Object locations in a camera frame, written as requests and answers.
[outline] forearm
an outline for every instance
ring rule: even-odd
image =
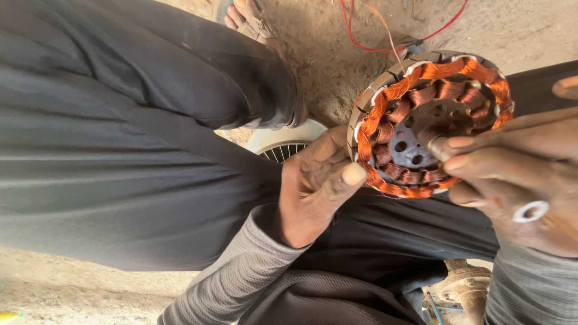
[[[167,307],[158,324],[231,324],[307,248],[292,249],[263,232],[261,220],[276,205],[253,209],[221,257],[201,272],[187,291]]]
[[[486,323],[578,324],[578,260],[498,239]]]

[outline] dirt floor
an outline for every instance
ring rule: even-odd
[[[210,19],[215,0],[164,0]],[[312,115],[343,124],[359,93],[385,62],[355,48],[338,0],[260,0],[305,91]],[[356,1],[353,30],[363,44],[386,46],[378,19]],[[448,22],[462,0],[370,0],[395,39],[429,35]],[[431,49],[479,54],[504,74],[578,58],[575,0],[470,0],[462,17],[428,42]],[[250,130],[220,133],[243,144]],[[19,324],[154,324],[196,272],[122,272],[85,261],[0,248],[0,311],[22,312]],[[464,317],[446,324],[467,324]]]

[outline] leg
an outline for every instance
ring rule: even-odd
[[[277,200],[281,166],[212,131],[292,116],[274,50],[154,1],[3,1],[0,30],[0,245],[203,269]]]
[[[578,106],[578,101],[551,92],[556,81],[575,75],[578,61],[507,77],[516,115]],[[441,260],[491,261],[498,248],[490,220],[478,210],[452,204],[446,194],[389,200],[364,189],[338,211],[330,228],[293,267],[416,288],[446,276]]]

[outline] copper wire coil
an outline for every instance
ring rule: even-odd
[[[388,162],[387,164],[381,167],[381,170],[386,173],[387,176],[391,178],[391,180],[398,180],[403,172],[403,168],[398,164],[394,164],[393,162]]]
[[[484,105],[486,98],[480,92],[480,90],[473,86],[466,87],[464,93],[458,97],[458,102],[471,107],[476,108]]]
[[[431,85],[421,90],[408,91],[407,95],[409,96],[409,99],[413,102],[414,107],[418,107],[421,104],[425,104],[429,101],[434,100],[437,92],[438,90],[436,89],[436,87],[434,85]]]
[[[385,165],[391,161],[391,153],[388,146],[377,145],[373,151],[375,152],[375,161],[379,165]]]
[[[444,179],[445,177],[447,177],[447,173],[445,171],[443,171],[442,167],[439,167],[438,169],[436,169],[434,171],[426,171],[425,172],[424,183],[439,182],[440,180]]]
[[[456,99],[464,93],[465,83],[440,80],[438,85],[439,99]]]
[[[499,127],[506,121],[513,118],[513,103],[509,95],[509,86],[504,78],[498,76],[497,70],[486,68],[476,60],[469,57],[460,57],[455,61],[447,64],[426,62],[418,65],[414,67],[413,71],[400,82],[394,83],[381,91],[376,96],[375,106],[362,120],[362,125],[360,126],[359,133],[357,135],[358,163],[362,165],[368,172],[368,178],[366,182],[368,185],[378,189],[382,193],[397,195],[399,197],[426,198],[430,197],[436,189],[448,189],[460,181],[454,177],[444,179],[447,177],[447,175],[445,175],[443,170],[440,168],[435,171],[413,172],[407,168],[395,164],[392,161],[380,167],[381,170],[383,170],[392,180],[400,180],[406,184],[420,184],[420,182],[430,183],[420,187],[409,188],[404,187],[401,184],[385,182],[379,176],[377,170],[368,164],[372,155],[372,147],[369,141],[369,137],[373,136],[377,130],[378,125],[380,124],[380,121],[386,112],[387,102],[400,98],[402,99],[394,111],[391,114],[386,115],[386,118],[388,118],[390,122],[399,123],[409,112],[410,106],[407,97],[404,98],[403,96],[409,91],[409,89],[415,86],[418,80],[443,80],[444,78],[448,78],[458,73],[489,85],[489,88],[495,97],[496,104],[499,106],[499,116],[494,123],[494,128]],[[449,96],[450,92],[455,94],[458,90],[465,89],[463,83],[459,83],[459,86],[451,84],[448,85],[448,83],[449,82],[445,80],[438,83],[439,89],[443,89],[443,91],[437,92],[438,96]],[[479,108],[482,107],[482,104],[485,103],[485,98],[480,100],[480,96],[478,96],[478,94],[483,98],[483,95],[479,92],[478,89],[470,86],[465,91],[463,91],[463,93],[459,93],[455,97],[452,97],[452,99],[459,98],[469,107]],[[478,121],[481,121],[483,118],[490,116],[486,105],[484,105],[483,108],[485,111],[476,111],[476,109],[474,109],[470,110],[469,113],[476,116],[475,120],[477,119]]]
[[[492,116],[488,106],[489,105],[484,105],[471,110],[470,116],[472,117],[472,129],[477,130],[484,128],[491,121]]]
[[[402,98],[399,101],[399,105],[395,107],[394,111],[391,112],[390,116],[389,116],[389,121],[392,121],[393,123],[399,123],[401,122],[409,113],[411,104],[409,103],[409,100],[407,98]]]
[[[412,172],[411,170],[406,168],[399,176],[399,180],[406,184],[416,185],[421,182],[422,176],[423,176],[422,172]]]
[[[377,143],[389,143],[394,137],[394,126],[387,120],[387,116],[381,118],[379,123],[379,133],[377,134]]]

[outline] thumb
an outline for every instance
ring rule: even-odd
[[[331,174],[317,192],[312,194],[315,204],[331,214],[364,184],[365,169],[356,162]]]
[[[560,98],[578,99],[578,76],[559,80],[552,86],[552,93]]]

